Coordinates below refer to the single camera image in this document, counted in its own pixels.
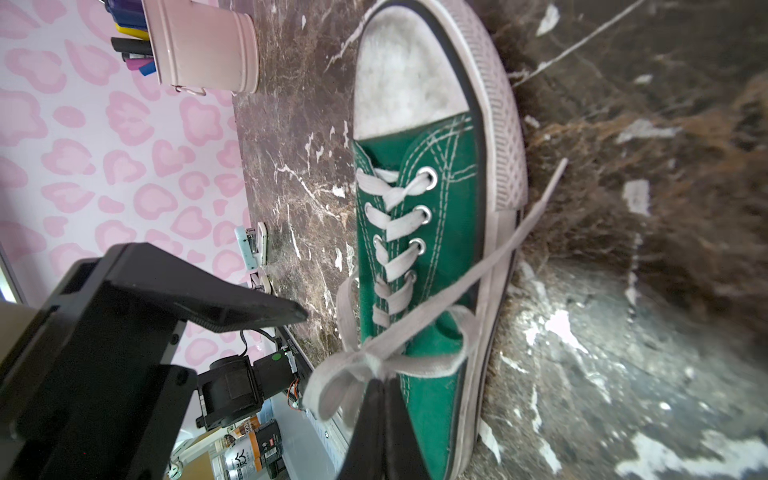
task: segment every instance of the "shoe tongue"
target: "shoe tongue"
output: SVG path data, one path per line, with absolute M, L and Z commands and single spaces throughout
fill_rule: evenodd
M 369 138 L 358 141 L 358 144 L 371 157 L 374 168 L 398 171 L 409 147 L 424 129 L 425 127 L 418 127 L 384 137 Z

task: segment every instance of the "pink wallpaper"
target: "pink wallpaper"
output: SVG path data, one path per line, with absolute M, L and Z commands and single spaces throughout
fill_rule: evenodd
M 160 86 L 125 68 L 111 36 L 98 0 L 0 0 L 0 243 L 33 306 L 76 260 L 131 241 L 244 281 L 231 93 Z M 260 357 L 267 346 L 248 339 Z M 242 349 L 192 326 L 176 360 L 207 369 Z

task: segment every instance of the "black cable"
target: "black cable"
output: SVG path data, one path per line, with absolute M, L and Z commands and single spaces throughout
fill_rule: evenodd
M 248 329 L 248 330 L 251 330 L 252 332 L 260 333 L 262 336 L 265 336 L 270 342 L 272 342 L 275 345 L 277 345 L 277 339 L 275 337 L 271 336 L 269 333 L 265 332 L 264 330 L 262 330 L 262 329 Z M 245 330 L 244 329 L 240 331 L 240 339 L 243 340 L 243 345 L 245 345 L 245 350 L 243 350 L 243 352 L 240 354 L 240 356 L 245 356 L 248 353 L 248 342 L 246 342 L 246 340 L 245 340 Z

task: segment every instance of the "bucket handle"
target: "bucket handle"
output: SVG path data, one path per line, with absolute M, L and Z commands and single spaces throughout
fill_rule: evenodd
M 186 91 L 188 94 L 197 95 L 198 97 L 204 97 L 207 95 L 205 88 L 200 88 L 200 91 L 192 90 L 188 87 L 181 87 L 180 85 L 174 85 L 174 90 L 181 93 L 182 91 Z

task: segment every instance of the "brown marble countertop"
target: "brown marble countertop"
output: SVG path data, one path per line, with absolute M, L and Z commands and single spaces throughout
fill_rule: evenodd
M 469 3 L 515 90 L 531 198 L 571 163 L 494 344 L 498 457 L 482 439 L 465 477 L 691 478 L 711 457 L 711 475 L 768 478 L 722 450 L 763 452 L 768 432 L 768 8 Z M 336 288 L 356 265 L 352 88 L 372 5 L 226 2 L 260 43 L 259 91 L 234 99 L 251 217 L 277 293 L 312 313 L 293 331 L 313 362 L 341 347 Z

